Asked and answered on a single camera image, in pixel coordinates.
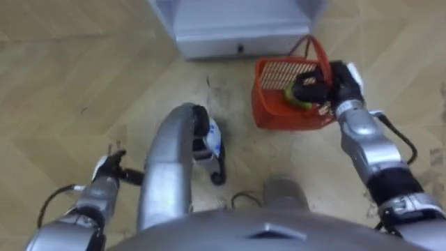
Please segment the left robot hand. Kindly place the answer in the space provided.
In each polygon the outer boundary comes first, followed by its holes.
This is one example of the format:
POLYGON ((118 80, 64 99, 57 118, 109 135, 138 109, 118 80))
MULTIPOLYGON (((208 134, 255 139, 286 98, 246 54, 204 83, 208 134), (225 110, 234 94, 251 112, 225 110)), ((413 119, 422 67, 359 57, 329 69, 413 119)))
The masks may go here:
POLYGON ((119 149, 109 155, 102 156, 93 172, 92 182, 100 177, 106 176, 113 178, 117 183, 124 181, 131 185, 141 186, 144 180, 144 173, 136 169, 121 166, 122 158, 126 153, 127 151, 125 149, 119 149))

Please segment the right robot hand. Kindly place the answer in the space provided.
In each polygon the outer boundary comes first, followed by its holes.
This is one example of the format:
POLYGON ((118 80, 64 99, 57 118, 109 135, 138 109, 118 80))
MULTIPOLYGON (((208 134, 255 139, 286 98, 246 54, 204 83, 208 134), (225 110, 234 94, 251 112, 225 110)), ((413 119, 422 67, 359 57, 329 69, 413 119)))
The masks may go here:
POLYGON ((291 103, 304 107, 331 102, 335 107, 347 100, 364 101, 360 83, 344 61, 330 61, 331 78, 326 80, 320 66, 300 73, 284 89, 284 97, 291 103))

